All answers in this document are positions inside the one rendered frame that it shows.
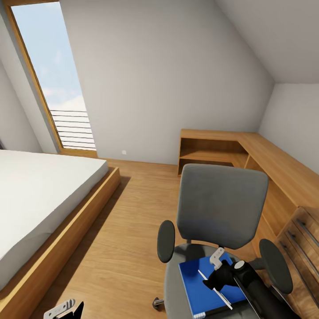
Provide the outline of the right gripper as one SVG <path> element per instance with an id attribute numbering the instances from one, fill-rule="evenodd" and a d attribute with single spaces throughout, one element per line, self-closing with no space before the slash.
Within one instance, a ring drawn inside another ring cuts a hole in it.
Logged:
<path id="1" fill-rule="evenodd" d="M 209 289 L 213 290 L 213 288 L 215 288 L 216 291 L 220 291 L 224 285 L 231 285 L 225 276 L 225 269 L 228 266 L 230 266 L 229 263 L 226 260 L 222 260 L 222 266 L 219 269 L 214 270 L 208 280 L 205 279 L 202 282 Z"/>

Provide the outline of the swivel chair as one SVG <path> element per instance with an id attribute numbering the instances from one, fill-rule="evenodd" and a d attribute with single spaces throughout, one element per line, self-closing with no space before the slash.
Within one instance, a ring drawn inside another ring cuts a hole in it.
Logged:
<path id="1" fill-rule="evenodd" d="M 218 248 L 191 243 L 206 241 L 219 248 L 240 249 L 256 235 L 268 192 L 268 175 L 261 171 L 222 165 L 189 163 L 183 167 L 176 223 L 187 243 L 175 246 L 175 227 L 165 220 L 157 237 L 157 254 L 167 263 L 163 299 L 155 298 L 158 310 L 164 303 L 168 319 L 193 319 L 179 270 L 179 263 L 212 256 Z M 259 242 L 261 258 L 248 262 L 266 269 L 275 287 L 293 291 L 293 281 L 279 248 L 268 239 Z M 227 251 L 232 262 L 241 261 Z M 204 319 L 260 319 L 251 304 Z"/>

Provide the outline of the pen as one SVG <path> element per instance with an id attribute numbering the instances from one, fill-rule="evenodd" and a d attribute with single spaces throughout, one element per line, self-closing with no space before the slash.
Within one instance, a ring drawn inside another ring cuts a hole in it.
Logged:
<path id="1" fill-rule="evenodd" d="M 213 289 L 216 291 L 215 288 L 213 288 Z M 222 293 L 219 293 L 218 291 L 216 291 L 216 292 L 217 292 L 217 294 L 224 300 L 224 302 L 225 302 L 231 309 L 233 309 L 233 308 L 231 307 L 231 305 L 230 305 L 230 302 L 229 302 L 228 300 L 226 300 L 225 296 L 224 296 Z"/>

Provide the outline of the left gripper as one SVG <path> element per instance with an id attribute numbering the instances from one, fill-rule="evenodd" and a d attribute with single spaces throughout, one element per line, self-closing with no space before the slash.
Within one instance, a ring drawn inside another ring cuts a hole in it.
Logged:
<path id="1" fill-rule="evenodd" d="M 64 315 L 63 317 L 61 317 L 60 319 L 80 319 L 82 315 L 83 307 L 84 307 L 84 302 L 81 302 L 81 304 L 78 306 L 75 312 L 70 312 Z"/>

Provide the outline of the folder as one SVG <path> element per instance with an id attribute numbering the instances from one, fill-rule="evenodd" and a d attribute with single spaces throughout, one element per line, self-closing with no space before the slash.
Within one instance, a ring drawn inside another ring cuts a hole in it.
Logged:
<path id="1" fill-rule="evenodd" d="M 219 260 L 226 260 L 229 265 L 233 263 L 227 252 Z M 214 267 L 215 265 L 210 263 L 210 256 L 179 263 L 179 270 L 193 319 L 204 319 L 231 310 L 215 290 L 209 289 L 202 282 L 209 279 L 209 276 L 215 270 Z M 249 304 L 238 286 L 224 285 L 219 293 L 225 296 L 233 309 Z"/>

